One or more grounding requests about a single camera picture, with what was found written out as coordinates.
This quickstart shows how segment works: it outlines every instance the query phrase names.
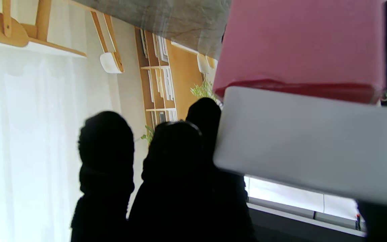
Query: sheer curtain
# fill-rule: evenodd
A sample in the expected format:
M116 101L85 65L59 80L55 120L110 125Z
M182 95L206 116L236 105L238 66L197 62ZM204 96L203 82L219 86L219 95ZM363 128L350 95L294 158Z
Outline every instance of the sheer curtain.
M92 20L83 10L52 4L68 30L76 26L53 38L83 45L77 49L88 58L0 47L0 242L69 241L81 195L79 128L101 110L120 112L117 77L99 64ZM14 15L19 9L12 8Z

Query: wooden bookshelf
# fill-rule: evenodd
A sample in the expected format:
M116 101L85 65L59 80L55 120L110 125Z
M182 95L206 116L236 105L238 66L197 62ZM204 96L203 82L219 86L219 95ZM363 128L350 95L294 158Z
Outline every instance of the wooden bookshelf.
M189 107L197 100L190 89L195 84L201 85L203 82L198 70L197 56L173 46L166 40L169 61L163 61L156 57L154 36L151 32L143 32L146 48L144 51L141 31L135 28L146 124L154 128L161 121L170 121L170 113L174 115L175 112L176 117L173 117L173 120L185 119ZM174 100L167 99L168 90L164 72L168 70L172 76L171 88L174 90Z

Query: pink container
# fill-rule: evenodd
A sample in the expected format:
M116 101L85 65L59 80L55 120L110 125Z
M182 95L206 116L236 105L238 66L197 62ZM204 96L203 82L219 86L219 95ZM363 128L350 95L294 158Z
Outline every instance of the pink container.
M385 86L383 0L232 0L213 85L374 103Z

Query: wall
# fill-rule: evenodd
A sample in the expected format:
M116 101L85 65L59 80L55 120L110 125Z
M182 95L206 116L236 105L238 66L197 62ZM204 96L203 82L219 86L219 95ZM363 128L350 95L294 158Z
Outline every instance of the wall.
M116 74L106 73L99 60L103 50L90 12L85 11L88 81L87 106L92 113L102 111L102 102L107 102L115 112L121 113Z
M185 119L189 107L198 100L190 89L195 85L201 86L203 77L198 69L196 54L172 45L169 40L167 49L177 116L179 119Z
M140 67L135 43L135 29L131 24L113 18L114 32L117 46L122 58L124 73L117 75L121 113L131 126L134 133L134 184L135 190L131 195L129 209L143 180L143 160L148 152L148 143L140 139L145 134L146 116L144 113L143 90L141 86Z

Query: white container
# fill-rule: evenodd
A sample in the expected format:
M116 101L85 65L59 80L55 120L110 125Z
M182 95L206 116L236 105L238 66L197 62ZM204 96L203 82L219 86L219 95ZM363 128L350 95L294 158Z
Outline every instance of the white container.
M229 87L218 167L387 204L387 108Z

